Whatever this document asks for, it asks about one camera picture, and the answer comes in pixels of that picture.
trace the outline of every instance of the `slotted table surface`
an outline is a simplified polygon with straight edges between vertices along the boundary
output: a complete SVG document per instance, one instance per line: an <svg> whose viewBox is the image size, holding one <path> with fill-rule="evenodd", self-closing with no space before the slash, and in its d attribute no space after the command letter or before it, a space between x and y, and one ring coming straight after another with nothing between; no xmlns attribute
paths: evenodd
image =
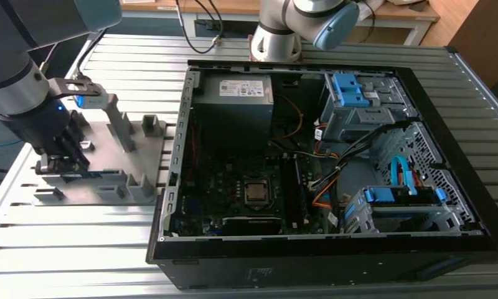
<svg viewBox="0 0 498 299"><path fill-rule="evenodd" d="M206 48L211 39L195 38L194 43ZM321 64L413 68L498 204L498 102L459 55L444 48L356 44L320 52L305 44L304 57ZM130 118L156 113L171 124L174 139L188 59L248 58L244 39L226 40L210 55L198 55L182 37L108 35L84 68L86 75L118 93L120 110ZM87 117L102 117L90 113ZM167 140L160 187L172 146L174 140ZM498 298L498 263L472 265L424 283L182 292L162 270L146 263L154 206L34 206L32 193L22 184L36 180L30 169L36 159L30 146L24 147L0 188L0 297L22 298L20 292L30 298L339 298L359 294L411 298L397 293L412 292L413 298Z"/></svg>

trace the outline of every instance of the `orange cable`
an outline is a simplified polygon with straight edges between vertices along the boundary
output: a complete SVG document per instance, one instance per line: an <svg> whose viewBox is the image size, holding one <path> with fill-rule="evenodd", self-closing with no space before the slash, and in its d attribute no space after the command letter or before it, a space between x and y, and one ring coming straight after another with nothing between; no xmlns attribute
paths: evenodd
<svg viewBox="0 0 498 299"><path fill-rule="evenodd" d="M304 120L304 116L303 116L303 112L301 112L301 109L299 109L297 105L295 104L295 102L292 102L292 100L289 98L287 98L285 96L283 95L277 95L277 94L273 94L276 97L279 98L283 98L284 100L287 100L288 103L291 103L293 109L296 109L297 113L299 113L299 125L297 125L297 129L288 135L284 135L284 136L279 136L279 137L273 137L272 139L273 140L280 140L280 139L287 139L289 137L292 137L293 135L297 134L297 132L301 130L301 127L303 127L303 120Z"/></svg>
<svg viewBox="0 0 498 299"><path fill-rule="evenodd" d="M328 209L332 209L332 206L329 204L321 204L319 202L319 199L321 198L321 196L325 194L327 190L332 187L332 185L336 183L337 179L340 178L340 176L337 176L332 181L331 183L327 185L327 187L321 190L321 192L319 193L319 195L316 196L315 200L312 201L312 205L315 207L327 207Z"/></svg>

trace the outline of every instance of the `motherboard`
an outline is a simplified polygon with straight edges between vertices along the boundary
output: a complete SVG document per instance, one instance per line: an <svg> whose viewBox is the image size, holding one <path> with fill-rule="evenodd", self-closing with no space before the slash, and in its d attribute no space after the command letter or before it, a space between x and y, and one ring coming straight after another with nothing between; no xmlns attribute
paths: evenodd
<svg viewBox="0 0 498 299"><path fill-rule="evenodd" d="M299 155L211 158L183 187L179 234L275 235L324 233L309 211L315 158Z"/></svg>

